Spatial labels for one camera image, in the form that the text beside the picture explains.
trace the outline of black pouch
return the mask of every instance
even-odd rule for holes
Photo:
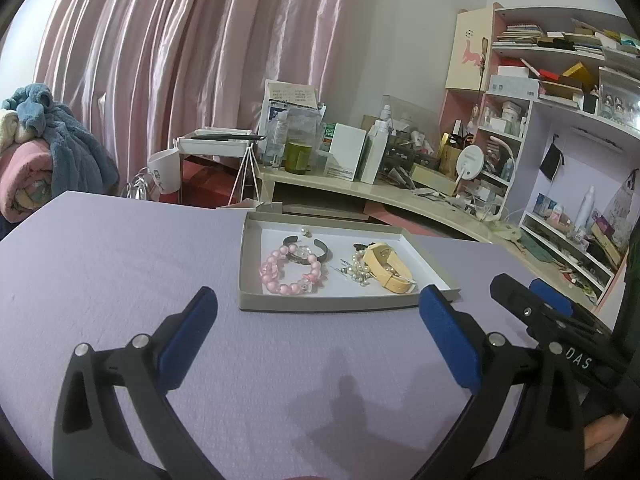
[[[554,136],[554,141],[551,142],[551,146],[549,146],[549,150],[546,152],[542,164],[540,164],[540,171],[542,171],[544,176],[549,180],[554,179],[560,164],[564,166],[564,155],[555,144],[556,137],[557,136]]]

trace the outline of dark cuff bracelet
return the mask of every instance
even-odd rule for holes
[[[284,246],[289,247],[291,244],[297,243],[297,241],[298,241],[297,236],[288,236],[282,241],[282,244]],[[329,253],[329,248],[326,246],[324,242],[321,242],[317,238],[314,240],[314,245],[316,247],[320,247],[324,251],[324,254],[318,254],[318,261],[320,263],[323,263],[326,260],[327,254]],[[301,258],[300,256],[296,256],[295,254],[291,254],[291,253],[287,253],[287,260],[289,260],[290,262],[295,262],[300,265],[311,265],[306,258]]]

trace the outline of silver screw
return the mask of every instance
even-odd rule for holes
[[[149,344],[149,336],[147,334],[138,334],[131,340],[133,348],[144,348]]]
[[[80,343],[78,346],[76,346],[76,349],[74,350],[74,354],[76,354],[78,357],[82,357],[88,351],[89,351],[89,345],[87,343]]]
[[[499,332],[491,332],[489,334],[489,344],[491,346],[504,346],[506,342],[505,337]]]
[[[562,353],[562,345],[558,341],[549,343],[549,350],[552,354],[560,355]]]

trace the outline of yellow watch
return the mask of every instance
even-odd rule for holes
[[[391,292],[404,294],[415,285],[409,268],[393,248],[384,242],[367,247],[362,259],[369,266],[373,277]]]

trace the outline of white mug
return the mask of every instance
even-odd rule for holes
[[[180,153],[178,148],[163,150],[149,157],[149,173],[163,195],[175,193],[182,185],[180,179]]]

